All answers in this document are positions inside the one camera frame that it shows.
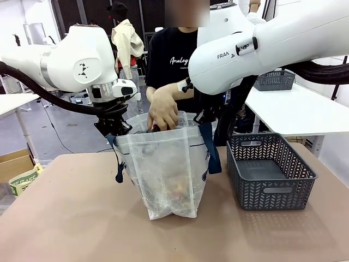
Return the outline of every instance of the navy blue strap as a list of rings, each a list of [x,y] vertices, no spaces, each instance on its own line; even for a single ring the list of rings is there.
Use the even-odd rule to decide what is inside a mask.
[[[217,174],[222,172],[222,166],[220,164],[219,154],[217,148],[213,144],[212,138],[212,124],[205,123],[199,125],[199,130],[202,135],[203,141],[210,153],[210,158],[208,161],[208,172],[210,174]]]
[[[111,146],[111,148],[114,150],[114,153],[116,155],[116,159],[118,161],[118,173],[116,174],[116,177],[115,177],[115,180],[116,182],[118,183],[122,183],[123,182],[123,176],[122,176],[122,171],[124,170],[125,168],[125,164],[124,163],[119,163],[119,158],[118,158],[118,155],[117,153],[115,152],[115,149],[114,149],[114,142],[116,142],[116,136],[113,136],[113,135],[107,135],[107,140]]]

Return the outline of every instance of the person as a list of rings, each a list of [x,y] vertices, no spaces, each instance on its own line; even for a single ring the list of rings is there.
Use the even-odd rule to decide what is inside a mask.
[[[153,121],[161,130],[174,129],[178,110],[196,112],[194,91],[180,92],[177,83],[189,76],[189,58],[197,45],[197,27],[168,27],[153,35],[148,49],[146,74],[149,108],[148,128]]]
[[[178,90],[177,83],[189,77],[188,65],[197,47],[198,15],[207,0],[167,0],[166,18],[170,26],[153,35],[148,48],[147,98],[151,103],[148,128],[155,121],[161,130],[174,129],[178,110],[197,113],[194,90]]]
[[[142,39],[135,32],[134,27],[127,19],[128,8],[121,2],[113,2],[113,5],[107,8],[109,16],[116,20],[118,25],[113,28],[111,39],[117,48],[117,57],[115,70],[120,79],[132,80],[139,93],[139,74],[136,61],[144,52]],[[129,107],[127,116],[129,118],[142,112],[141,103],[135,99],[127,101]]]

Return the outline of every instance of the red object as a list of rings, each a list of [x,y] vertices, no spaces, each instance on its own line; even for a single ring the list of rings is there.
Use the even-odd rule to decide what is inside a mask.
[[[131,66],[135,66],[135,65],[136,65],[136,63],[137,63],[136,57],[131,56],[131,63],[130,63],[130,65],[131,65]],[[122,68],[122,64],[121,64],[121,62],[120,62],[120,61],[119,61],[118,66],[119,66],[119,68]]]

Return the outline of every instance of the floor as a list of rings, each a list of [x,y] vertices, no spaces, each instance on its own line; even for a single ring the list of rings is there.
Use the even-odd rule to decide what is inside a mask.
[[[142,86],[140,90],[143,110],[148,112],[149,102],[145,96],[146,87]],[[32,109],[30,112],[23,112],[22,117],[42,163],[47,164],[47,160],[50,161],[61,154],[70,153],[59,142],[41,103],[33,101],[24,105],[23,108]],[[93,126],[97,121],[95,116],[66,111],[57,106],[49,106],[47,113],[62,143],[74,153],[93,153],[110,148],[107,140]],[[26,140],[16,116],[13,114],[0,119],[0,156],[23,148],[26,148]]]

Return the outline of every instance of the basket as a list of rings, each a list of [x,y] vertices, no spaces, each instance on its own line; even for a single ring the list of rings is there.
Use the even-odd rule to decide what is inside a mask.
[[[260,75],[254,87],[258,91],[291,90],[295,77],[295,74],[288,71],[273,71]]]
[[[232,135],[227,156],[242,209],[305,208],[317,175],[281,135]]]

